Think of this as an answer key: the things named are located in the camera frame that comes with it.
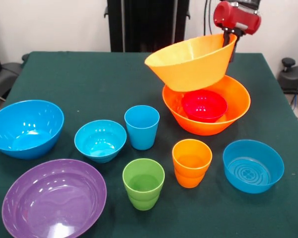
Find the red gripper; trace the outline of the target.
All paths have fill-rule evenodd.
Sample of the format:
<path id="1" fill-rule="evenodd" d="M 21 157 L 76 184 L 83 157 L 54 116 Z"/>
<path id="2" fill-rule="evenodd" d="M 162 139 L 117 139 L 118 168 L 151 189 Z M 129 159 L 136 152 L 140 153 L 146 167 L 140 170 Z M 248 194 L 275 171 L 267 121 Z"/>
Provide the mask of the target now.
<path id="1" fill-rule="evenodd" d="M 259 0 L 221 0 L 214 10 L 213 20 L 223 29 L 223 47 L 230 42 L 230 29 L 240 29 L 242 33 L 253 35 L 260 27 L 261 16 L 258 13 Z M 236 36 L 230 61 L 234 60 L 240 34 Z"/>

